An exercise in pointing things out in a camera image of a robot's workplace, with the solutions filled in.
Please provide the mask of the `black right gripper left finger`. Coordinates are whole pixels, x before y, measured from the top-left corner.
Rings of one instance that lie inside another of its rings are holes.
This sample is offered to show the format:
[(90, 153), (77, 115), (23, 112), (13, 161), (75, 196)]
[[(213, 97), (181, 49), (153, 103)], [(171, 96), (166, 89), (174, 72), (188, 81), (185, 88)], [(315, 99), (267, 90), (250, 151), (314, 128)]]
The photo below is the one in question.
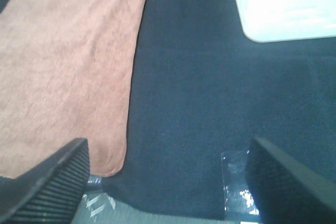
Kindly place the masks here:
[(1, 178), (1, 223), (71, 223), (90, 174), (88, 141), (75, 138), (15, 179)]

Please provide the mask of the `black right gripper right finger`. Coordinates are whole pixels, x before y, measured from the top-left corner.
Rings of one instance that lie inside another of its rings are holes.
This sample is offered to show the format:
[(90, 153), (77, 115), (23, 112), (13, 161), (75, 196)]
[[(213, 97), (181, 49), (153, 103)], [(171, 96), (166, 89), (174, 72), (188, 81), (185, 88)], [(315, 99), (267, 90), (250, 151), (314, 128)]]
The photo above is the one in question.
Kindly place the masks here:
[(262, 223), (335, 223), (335, 183), (270, 141), (251, 140), (245, 171)]

